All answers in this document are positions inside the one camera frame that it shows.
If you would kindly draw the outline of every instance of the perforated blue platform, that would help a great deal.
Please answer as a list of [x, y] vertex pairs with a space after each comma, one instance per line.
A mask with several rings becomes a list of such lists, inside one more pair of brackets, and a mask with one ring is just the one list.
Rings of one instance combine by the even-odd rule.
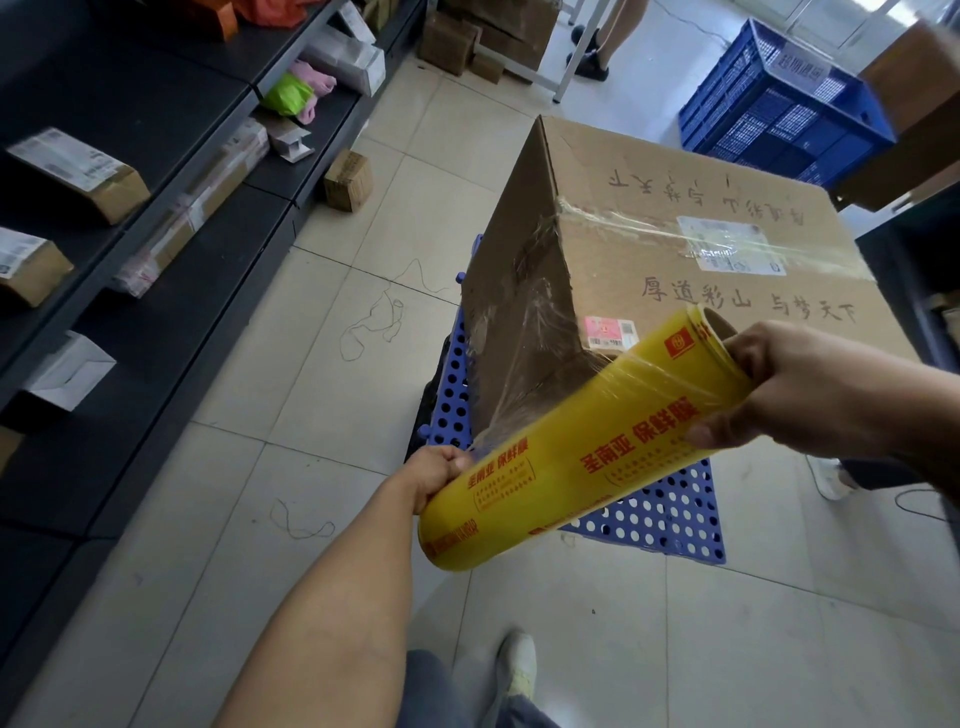
[[[479, 242], [478, 236], [473, 244], [474, 250]], [[457, 282], [462, 281], [463, 274], [457, 276]], [[455, 445], [466, 449], [473, 442], [467, 332], [462, 308], [457, 310], [450, 333], [437, 404], [430, 424], [421, 425], [418, 435], [430, 445]], [[709, 460], [701, 460], [651, 483], [606, 508], [561, 526], [560, 530], [710, 564], [727, 563]]]

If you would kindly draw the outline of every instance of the blue plastic pallet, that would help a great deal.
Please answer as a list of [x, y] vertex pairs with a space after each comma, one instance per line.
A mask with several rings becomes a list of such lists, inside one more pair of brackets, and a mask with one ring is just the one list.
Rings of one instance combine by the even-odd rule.
[[[463, 274], [457, 277], [457, 282], [462, 281]], [[467, 343], [464, 312], [460, 308], [450, 333], [437, 404], [430, 424], [421, 425], [418, 430], [428, 445], [466, 449], [473, 442]], [[709, 460], [683, 468], [562, 526], [561, 530], [710, 564], [727, 563]]]
[[681, 142], [688, 152], [832, 187], [896, 135], [870, 88], [835, 66], [812, 94], [788, 81], [778, 61], [804, 66], [786, 53], [788, 42], [748, 20], [681, 109]]

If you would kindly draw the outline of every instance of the black shoe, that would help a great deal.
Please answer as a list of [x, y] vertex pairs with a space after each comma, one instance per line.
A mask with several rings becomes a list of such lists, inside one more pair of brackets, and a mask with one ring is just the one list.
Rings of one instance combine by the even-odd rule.
[[[578, 25], [572, 31], [570, 31], [570, 40], [573, 41], [573, 44], [576, 45], [580, 42], [580, 38], [584, 36], [584, 31], [587, 29], [586, 26]], [[597, 44], [597, 32], [593, 31], [593, 37], [590, 39], [590, 42], [587, 44], [587, 53], [590, 51], [595, 51], [600, 46]]]
[[[570, 65], [570, 59], [572, 58], [572, 53], [566, 57], [567, 65]], [[597, 52], [590, 51], [589, 53], [585, 53], [577, 64], [577, 75], [585, 79], [591, 79], [592, 81], [606, 81], [610, 75], [610, 69], [601, 68], [600, 60], [597, 58]]]

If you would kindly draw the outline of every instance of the shoe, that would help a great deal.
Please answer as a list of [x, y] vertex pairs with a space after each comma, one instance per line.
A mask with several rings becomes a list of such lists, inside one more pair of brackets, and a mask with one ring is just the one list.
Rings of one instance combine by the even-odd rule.
[[808, 455], [806, 462], [813, 472], [817, 492], [827, 500], [843, 500], [853, 491], [860, 490], [839, 460]]
[[534, 699], [537, 683], [537, 649], [534, 638], [526, 632], [514, 630], [500, 644], [496, 653], [496, 697], [487, 710], [480, 728], [494, 728], [500, 715], [500, 706], [511, 695]]
[[[580, 42], [580, 38], [584, 36], [584, 31], [586, 29], [587, 29], [586, 26], [578, 25], [572, 31], [570, 31], [570, 40], [573, 41], [574, 45]], [[600, 44], [597, 43], [597, 32], [593, 31], [593, 37], [590, 39], [590, 42], [587, 44], [587, 53], [589, 53], [590, 51], [595, 51], [599, 47], [600, 47]]]
[[[572, 58], [572, 53], [566, 57], [567, 65], [570, 65]], [[610, 75], [610, 69], [601, 68], [600, 59], [597, 58], [597, 52], [590, 51], [589, 53], [585, 53], [577, 64], [577, 75], [585, 79], [591, 79], [592, 81], [606, 81]]]

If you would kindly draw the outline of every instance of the person's right arm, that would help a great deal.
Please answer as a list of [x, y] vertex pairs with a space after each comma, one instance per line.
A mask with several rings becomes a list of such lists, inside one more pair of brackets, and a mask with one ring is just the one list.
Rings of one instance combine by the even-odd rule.
[[895, 457], [960, 502], [960, 376], [772, 321], [724, 344], [757, 387], [694, 425], [691, 444], [735, 448], [770, 435], [820, 457]]

